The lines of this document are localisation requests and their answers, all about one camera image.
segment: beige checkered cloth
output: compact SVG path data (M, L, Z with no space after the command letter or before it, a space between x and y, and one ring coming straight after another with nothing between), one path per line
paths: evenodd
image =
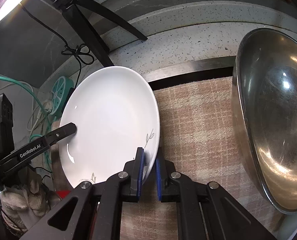
M232 78L213 79L155 91L165 159L193 181L219 182L269 231L282 216L260 195L237 153L231 116ZM123 203L121 239L177 239L175 203L160 203L155 171L139 203Z

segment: stainless steel bowl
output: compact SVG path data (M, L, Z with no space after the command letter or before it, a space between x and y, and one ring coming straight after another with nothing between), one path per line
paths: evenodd
M249 176L279 211L297 212L297 42L256 29L236 56L232 111Z

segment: black cable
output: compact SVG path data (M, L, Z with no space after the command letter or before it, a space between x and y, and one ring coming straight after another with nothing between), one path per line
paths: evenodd
M61 51L61 54L62 55L67 55L67 56L74 56L76 58L76 60L78 61L79 65L80 65L80 70L79 70L79 75L78 75L78 78L76 80L76 83L75 83L75 86L74 86L74 89L77 87L78 85L78 82L79 82L79 78L80 78L80 74L81 74L81 70L82 70L82 64L85 64L85 65L91 65L94 63L95 61L95 58L93 57L92 54L90 54L90 49L86 46L85 43L82 43L80 46L76 46L75 49L72 49L69 44L67 43L67 41L60 35L58 34L55 30L53 30L52 28L50 28L49 26L47 26L46 24L44 24L43 22L41 22L39 19L37 19L36 17L34 17L23 5L22 5L22 9L35 21L37 21L40 25L42 25L43 27L47 28L49 31L53 32L55 35L57 35L62 41L64 41L65 43L65 49ZM87 47L88 49L88 52L81 52L81 49L83 47ZM84 60L82 60L82 58L80 57L81 55L83 56L89 56L92 58L92 60L87 63L85 62Z
M42 178L42 181L45 177L49 177L50 179L52 179L49 175L44 175L43 178Z
M24 234L23 230L17 225L17 223L15 223L3 210L3 208L0 206L1 211L3 212L3 214L13 223L14 226L16 226L22 234Z
M45 168L43 168L43 167L32 167L33 169L37 169L37 168L39 168L39 169L43 169L43 170L45 170L45 171L47 171L48 173L52 173L52 171L49 171L49 170L47 170L47 169L45 169Z
M45 200L48 204L49 209L51 210L50 189L43 182L41 182L41 184L41 188L44 190L45 193Z

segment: plate rim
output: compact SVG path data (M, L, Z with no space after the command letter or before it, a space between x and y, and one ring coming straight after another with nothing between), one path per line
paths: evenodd
M146 179L148 178L153 166L154 166L154 163L155 163L155 159L156 159L156 155L157 155L157 151L158 151L158 148L159 148L159 141L160 141L160 132L161 132L161 121L160 121L160 113L159 113L159 109L158 109L158 104L157 104L157 100L156 100L156 97L154 95L154 92L152 90L152 88L150 87L150 85L148 84L148 82L136 71L134 71L133 69L131 68L128 68L128 67L124 67L124 66L109 66L109 67L103 67L95 72L93 72L92 74L90 74L89 76L87 76L84 80L82 80L82 82L77 86L77 88L74 90L75 91L78 91L80 85L88 80L88 79L91 79L93 76L95 75L98 75L100 72L103 72L103 71L108 71L109 69L123 69L125 71L129 71L129 72L132 72L132 73L135 73L137 77L140 78L140 80L143 81L143 83L145 84L146 88L148 89L148 91L150 92L150 95L151 97L153 98L153 101L154 101L154 108L155 108L155 112L157 113L157 131L155 132L156 136L157 136L157 140L156 140L156 143L155 143L155 146L154 146L154 155L153 155L153 158L152 160L150 161L150 163L147 165L147 169L146 169L146 173L145 173L145 176L143 177L143 183L146 181ZM63 126L63 122L62 122L62 117L61 117L61 121L60 121L60 127ZM65 171L64 171L64 167L63 167L63 163L61 161L61 154L60 154L60 147L59 147L59 157L60 157L60 162L61 162L61 167L63 169L63 172L65 174Z

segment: red object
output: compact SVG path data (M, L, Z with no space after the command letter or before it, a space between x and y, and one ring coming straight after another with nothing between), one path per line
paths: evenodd
M56 193L59 195L60 198L65 198L71 191L70 190L59 190Z

